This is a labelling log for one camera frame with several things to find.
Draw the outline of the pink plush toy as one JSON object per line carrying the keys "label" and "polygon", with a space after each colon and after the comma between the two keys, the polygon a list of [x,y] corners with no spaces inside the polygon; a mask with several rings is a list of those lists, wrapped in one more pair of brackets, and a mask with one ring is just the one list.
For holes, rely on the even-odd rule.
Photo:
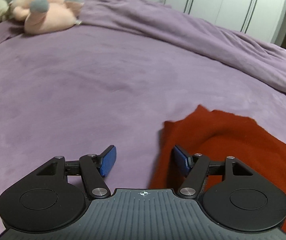
{"label": "pink plush toy", "polygon": [[24,32],[40,35],[79,25],[83,0],[12,0],[12,17],[24,23]]}

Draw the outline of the purple duvet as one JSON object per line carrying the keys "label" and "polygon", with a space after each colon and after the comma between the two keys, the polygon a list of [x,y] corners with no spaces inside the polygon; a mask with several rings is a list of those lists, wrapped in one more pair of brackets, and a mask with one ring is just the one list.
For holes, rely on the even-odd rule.
{"label": "purple duvet", "polygon": [[286,49],[146,0],[84,0],[83,24],[167,42],[286,93]]}

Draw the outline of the dark red knit cardigan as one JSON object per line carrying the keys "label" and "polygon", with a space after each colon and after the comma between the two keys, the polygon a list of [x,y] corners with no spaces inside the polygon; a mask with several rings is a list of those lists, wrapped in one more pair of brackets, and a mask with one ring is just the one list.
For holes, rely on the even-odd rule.
{"label": "dark red knit cardigan", "polygon": [[[164,122],[160,141],[150,189],[178,190],[183,183],[184,178],[171,159],[172,148],[179,145],[190,155],[201,153],[214,161],[232,155],[286,194],[286,143],[251,118],[209,111],[199,105],[183,120]],[[286,232],[286,221],[283,230]]]}

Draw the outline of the purple bed sheet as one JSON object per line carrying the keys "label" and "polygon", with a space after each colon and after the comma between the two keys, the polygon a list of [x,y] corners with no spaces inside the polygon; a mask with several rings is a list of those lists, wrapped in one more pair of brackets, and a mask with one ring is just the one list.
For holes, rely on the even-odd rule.
{"label": "purple bed sheet", "polygon": [[0,194],[52,157],[77,160],[109,145],[109,188],[146,188],[163,123],[198,105],[251,117],[286,142],[286,95],[237,69],[123,31],[79,25],[26,36],[3,22]]}

